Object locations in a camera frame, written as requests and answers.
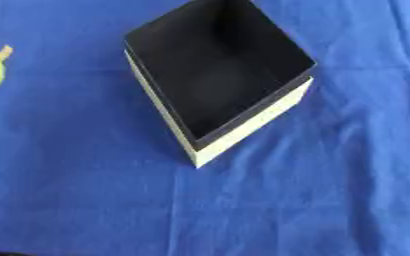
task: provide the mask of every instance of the box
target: box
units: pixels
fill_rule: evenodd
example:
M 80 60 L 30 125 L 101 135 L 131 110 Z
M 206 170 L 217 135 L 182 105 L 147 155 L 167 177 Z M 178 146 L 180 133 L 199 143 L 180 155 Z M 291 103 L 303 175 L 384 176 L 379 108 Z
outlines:
M 248 0 L 192 0 L 131 31 L 125 53 L 196 167 L 297 104 L 315 66 Z

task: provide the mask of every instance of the blue cloth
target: blue cloth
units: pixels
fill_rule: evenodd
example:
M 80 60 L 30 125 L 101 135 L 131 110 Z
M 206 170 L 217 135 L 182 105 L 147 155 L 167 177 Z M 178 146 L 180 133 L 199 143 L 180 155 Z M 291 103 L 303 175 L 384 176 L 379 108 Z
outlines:
M 410 256 L 410 0 L 257 0 L 318 62 L 195 170 L 123 35 L 186 0 L 0 0 L 0 251 Z

